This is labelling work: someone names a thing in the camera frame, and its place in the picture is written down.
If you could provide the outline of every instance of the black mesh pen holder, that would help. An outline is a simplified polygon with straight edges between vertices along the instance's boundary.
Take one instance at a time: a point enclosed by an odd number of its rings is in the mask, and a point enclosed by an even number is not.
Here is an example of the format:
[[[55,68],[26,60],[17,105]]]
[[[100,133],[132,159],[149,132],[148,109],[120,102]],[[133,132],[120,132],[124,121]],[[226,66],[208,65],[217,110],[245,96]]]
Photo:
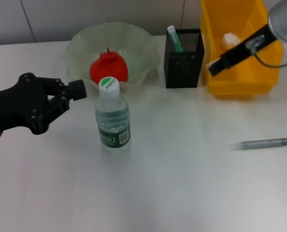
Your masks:
[[[183,52],[175,52],[166,36],[164,71],[166,88],[196,88],[205,49],[200,29],[177,29]]]

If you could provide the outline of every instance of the bottle cap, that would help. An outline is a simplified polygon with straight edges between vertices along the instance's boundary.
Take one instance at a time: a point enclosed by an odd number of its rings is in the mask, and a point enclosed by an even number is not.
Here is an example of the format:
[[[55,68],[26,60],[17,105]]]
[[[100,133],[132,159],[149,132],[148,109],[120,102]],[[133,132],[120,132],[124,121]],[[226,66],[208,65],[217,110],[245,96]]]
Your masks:
[[[108,76],[99,82],[100,95],[106,98],[114,98],[120,93],[120,84],[114,77]]]

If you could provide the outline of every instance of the green glass bowl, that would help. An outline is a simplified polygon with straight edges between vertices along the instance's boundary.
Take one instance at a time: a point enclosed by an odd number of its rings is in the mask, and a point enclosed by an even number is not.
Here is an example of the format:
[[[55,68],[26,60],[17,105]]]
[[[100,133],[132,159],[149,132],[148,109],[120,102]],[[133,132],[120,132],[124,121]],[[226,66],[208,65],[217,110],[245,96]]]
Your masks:
[[[102,23],[77,33],[66,47],[64,60],[69,78],[89,80],[98,88],[90,79],[90,66],[107,47],[125,60],[130,84],[140,84],[148,71],[160,65],[158,41],[147,31],[128,23]]]

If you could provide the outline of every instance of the plastic bottle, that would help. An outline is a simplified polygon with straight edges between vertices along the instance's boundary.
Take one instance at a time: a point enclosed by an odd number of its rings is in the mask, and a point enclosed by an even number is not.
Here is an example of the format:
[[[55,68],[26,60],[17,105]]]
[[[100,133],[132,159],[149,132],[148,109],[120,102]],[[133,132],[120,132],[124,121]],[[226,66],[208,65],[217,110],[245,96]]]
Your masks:
[[[101,79],[99,90],[95,116],[102,147],[111,154],[121,154],[130,146],[128,103],[120,93],[119,81],[114,77]]]

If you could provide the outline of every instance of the yellow storage box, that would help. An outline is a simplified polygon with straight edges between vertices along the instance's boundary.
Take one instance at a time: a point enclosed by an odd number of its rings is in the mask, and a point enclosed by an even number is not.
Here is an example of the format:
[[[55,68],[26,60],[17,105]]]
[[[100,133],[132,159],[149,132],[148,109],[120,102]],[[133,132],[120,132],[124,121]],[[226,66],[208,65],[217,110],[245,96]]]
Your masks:
[[[212,77],[206,64],[226,52],[222,46],[224,34],[232,32],[240,41],[267,24],[268,13],[262,0],[201,0],[201,33],[205,46],[202,73],[207,91],[226,99],[248,99],[269,92],[278,83],[279,69],[261,65],[250,57],[231,69]],[[283,46],[276,41],[258,53],[266,63],[282,62]]]

